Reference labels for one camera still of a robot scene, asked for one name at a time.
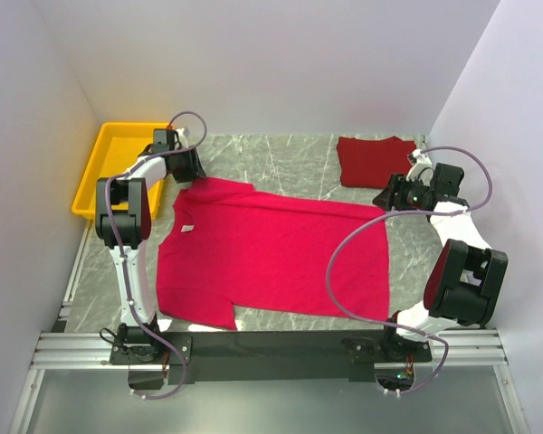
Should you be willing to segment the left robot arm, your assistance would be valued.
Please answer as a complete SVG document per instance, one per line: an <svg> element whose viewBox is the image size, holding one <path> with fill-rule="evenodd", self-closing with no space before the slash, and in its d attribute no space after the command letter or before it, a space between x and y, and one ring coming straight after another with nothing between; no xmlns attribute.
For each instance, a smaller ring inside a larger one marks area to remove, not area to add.
<svg viewBox="0 0 543 434"><path fill-rule="evenodd" d="M153 131L152 141L134 164L121 173L101 177L95 192L95 231L109 249L117 274L120 324L113 350L153 363L175 355L186 357L161 335L148 289L146 249L152 229L148 191L168 176L178 183L205 176L186 127L172 125Z"/></svg>

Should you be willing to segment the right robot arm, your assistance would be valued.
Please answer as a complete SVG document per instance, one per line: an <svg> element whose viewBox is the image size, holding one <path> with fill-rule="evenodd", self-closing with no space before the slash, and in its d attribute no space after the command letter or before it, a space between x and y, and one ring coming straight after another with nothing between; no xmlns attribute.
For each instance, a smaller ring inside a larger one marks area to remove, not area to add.
<svg viewBox="0 0 543 434"><path fill-rule="evenodd" d="M491 320L508 267L506 253L495 250L476 229L469 204L459 196L464 171L439 164L425 182L418 175L391 175L373 200L384 211L432 212L428 222L443 248L424 287L423 300L395 312L379 338L388 360L424 352L426 337L453 326L484 327Z"/></svg>

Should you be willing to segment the yellow plastic tray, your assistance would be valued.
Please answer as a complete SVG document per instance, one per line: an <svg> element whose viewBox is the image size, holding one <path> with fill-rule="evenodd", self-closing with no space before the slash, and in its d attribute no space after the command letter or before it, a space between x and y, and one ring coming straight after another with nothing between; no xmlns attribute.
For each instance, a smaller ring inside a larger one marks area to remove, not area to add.
<svg viewBox="0 0 543 434"><path fill-rule="evenodd" d="M95 218L96 183L101 177L123 173L152 143L153 132L166 122L106 122L100 128L71 211L88 221Z"/></svg>

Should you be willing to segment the bright red t-shirt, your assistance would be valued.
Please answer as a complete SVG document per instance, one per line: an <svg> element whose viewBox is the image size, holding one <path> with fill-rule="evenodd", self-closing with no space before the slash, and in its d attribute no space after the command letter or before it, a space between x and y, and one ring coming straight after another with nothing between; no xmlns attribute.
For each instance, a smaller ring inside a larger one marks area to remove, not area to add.
<svg viewBox="0 0 543 434"><path fill-rule="evenodd" d="M237 307L387 318L389 249L376 207L206 178L173 209L157 258L164 315L231 330Z"/></svg>

